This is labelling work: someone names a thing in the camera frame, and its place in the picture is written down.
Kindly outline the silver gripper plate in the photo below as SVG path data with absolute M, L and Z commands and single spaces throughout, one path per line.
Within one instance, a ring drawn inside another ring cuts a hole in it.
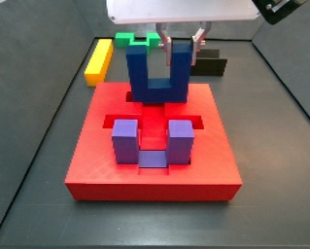
M 193 36 L 193 64 L 197 64 L 212 21 L 250 20 L 260 15 L 252 0 L 107 0 L 107 11 L 115 24 L 157 23 L 166 65 L 172 62 L 172 38 L 165 22 L 201 21 Z

